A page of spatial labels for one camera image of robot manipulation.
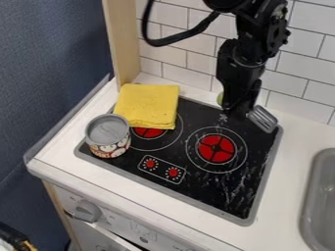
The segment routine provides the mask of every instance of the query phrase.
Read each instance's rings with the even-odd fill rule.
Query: yellow sponge
[[[128,119],[131,126],[174,129],[179,86],[125,84],[114,113]]]

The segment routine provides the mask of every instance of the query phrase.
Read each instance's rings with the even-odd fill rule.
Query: wooden board
[[[120,90],[140,73],[135,0],[103,0],[103,7]]]
[[[76,238],[76,235],[72,229],[72,226],[70,224],[70,222],[68,221],[66,215],[63,212],[63,207],[62,204],[57,196],[57,193],[55,191],[55,188],[53,186],[53,184],[49,183],[48,181],[42,180],[45,189],[47,190],[49,197],[52,201],[52,203],[54,204],[54,207],[63,223],[64,228],[66,229],[72,243],[74,244],[75,248],[77,251],[81,250],[80,244],[78,239]]]

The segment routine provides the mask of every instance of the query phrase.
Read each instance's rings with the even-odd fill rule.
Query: toy stove
[[[227,119],[219,108],[179,99],[175,130],[131,129],[131,148],[100,159],[82,141],[77,157],[127,176],[239,225],[258,208],[281,133],[249,120]]]

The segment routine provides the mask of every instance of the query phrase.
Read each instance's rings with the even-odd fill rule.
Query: knob
[[[101,216],[101,209],[87,200],[80,200],[72,213],[73,218],[90,224],[97,222]]]

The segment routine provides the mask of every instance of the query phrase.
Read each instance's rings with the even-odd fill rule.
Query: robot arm
[[[288,43],[286,0],[204,0],[214,11],[194,28],[162,38],[147,35],[150,11],[148,0],[142,22],[144,39],[153,46],[165,46],[206,30],[220,13],[236,16],[237,39],[228,39],[217,55],[216,78],[224,88],[222,108],[229,116],[245,118],[253,109],[261,90],[265,64]]]

